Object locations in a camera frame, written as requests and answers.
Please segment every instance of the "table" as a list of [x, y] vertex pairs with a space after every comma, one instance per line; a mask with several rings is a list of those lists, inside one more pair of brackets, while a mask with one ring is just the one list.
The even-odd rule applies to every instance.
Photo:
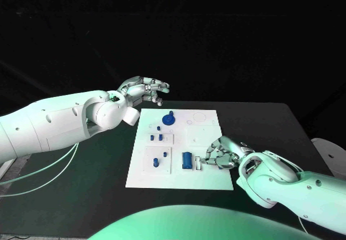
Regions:
[[[161, 108], [152, 102], [136, 107]], [[270, 150], [306, 171], [332, 176], [289, 106], [283, 103], [165, 101], [165, 109], [217, 110], [223, 134], [239, 138], [263, 152]], [[282, 205], [263, 208], [237, 185], [234, 191], [126, 188], [138, 124], [97, 134], [80, 144], [73, 163], [58, 179], [35, 192], [0, 202], [0, 233], [45, 237], [87, 238], [109, 224], [146, 209], [168, 205], [205, 205], [233, 209], [302, 229], [299, 217]], [[70, 148], [32, 155], [21, 174], [57, 161]], [[18, 181], [9, 194], [34, 189], [61, 172], [70, 159]], [[324, 239], [342, 234], [303, 221], [308, 231]]]

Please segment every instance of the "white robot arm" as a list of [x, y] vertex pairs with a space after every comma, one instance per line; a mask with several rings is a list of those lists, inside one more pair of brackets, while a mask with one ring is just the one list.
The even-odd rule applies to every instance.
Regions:
[[143, 100], [164, 104], [158, 91], [171, 85], [155, 78], [136, 76], [117, 90], [89, 91], [47, 98], [0, 117], [0, 164], [28, 154], [64, 149], [115, 129], [122, 120], [132, 126]]
[[237, 184], [259, 205], [270, 209], [282, 203], [299, 217], [346, 235], [345, 180], [303, 171], [273, 152], [256, 152], [244, 142], [227, 136], [213, 143], [201, 163], [218, 165], [223, 169], [239, 166]]

